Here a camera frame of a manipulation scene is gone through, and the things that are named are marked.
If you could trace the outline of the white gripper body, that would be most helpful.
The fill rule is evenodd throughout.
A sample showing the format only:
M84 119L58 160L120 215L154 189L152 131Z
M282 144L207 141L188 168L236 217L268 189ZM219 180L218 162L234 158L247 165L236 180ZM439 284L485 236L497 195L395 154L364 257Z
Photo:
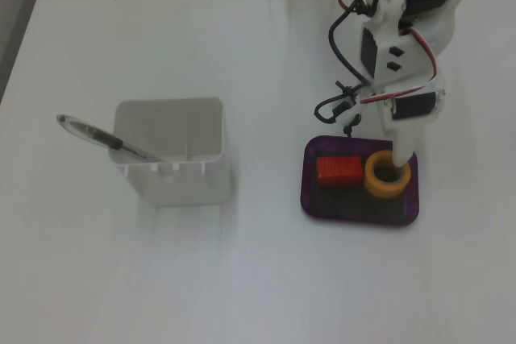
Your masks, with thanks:
M447 46L441 22L416 18L405 26L366 22L360 59L371 82L361 100L377 106L382 129L392 135L401 122L434 122L444 105L444 82L437 55Z

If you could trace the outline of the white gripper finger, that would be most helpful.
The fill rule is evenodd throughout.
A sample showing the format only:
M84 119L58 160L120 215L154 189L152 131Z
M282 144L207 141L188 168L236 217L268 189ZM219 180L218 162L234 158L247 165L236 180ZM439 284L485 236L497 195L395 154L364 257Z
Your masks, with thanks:
M356 118L361 116L362 107L359 102L339 100L331 103L331 124L340 126L354 126Z
M396 167L404 166L412 157L421 133L422 125L413 122L401 122L394 127L392 160Z

